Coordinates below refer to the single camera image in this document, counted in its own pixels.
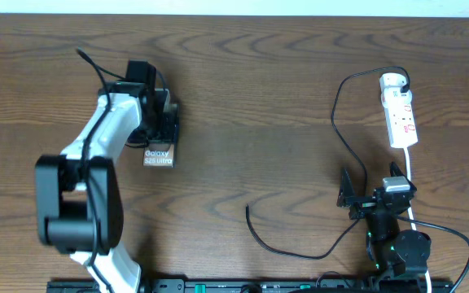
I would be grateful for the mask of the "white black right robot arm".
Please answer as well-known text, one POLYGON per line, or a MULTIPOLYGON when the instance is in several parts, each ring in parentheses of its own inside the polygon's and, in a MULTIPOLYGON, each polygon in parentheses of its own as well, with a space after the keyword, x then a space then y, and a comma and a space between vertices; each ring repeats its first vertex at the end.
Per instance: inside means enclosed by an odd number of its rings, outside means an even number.
POLYGON ((369 196, 357 195, 346 169, 341 171, 336 205, 348 208, 351 220, 364 219, 369 235, 369 257, 390 279, 417 278, 427 272, 431 239, 417 230, 401 230, 398 217, 410 207, 417 188, 399 169, 390 164, 390 175, 369 196))

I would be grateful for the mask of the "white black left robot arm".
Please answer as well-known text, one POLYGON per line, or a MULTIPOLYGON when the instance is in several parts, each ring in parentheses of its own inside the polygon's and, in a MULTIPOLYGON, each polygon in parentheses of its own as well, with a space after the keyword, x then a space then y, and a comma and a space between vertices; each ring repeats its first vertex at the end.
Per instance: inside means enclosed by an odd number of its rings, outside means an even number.
POLYGON ((100 90, 97 107, 59 155, 35 165, 37 234, 86 267, 94 283, 61 285, 66 292, 142 292, 142 268, 121 235, 124 210, 115 166, 124 147, 141 149, 148 168, 172 168, 178 104, 164 88, 119 81, 100 90))

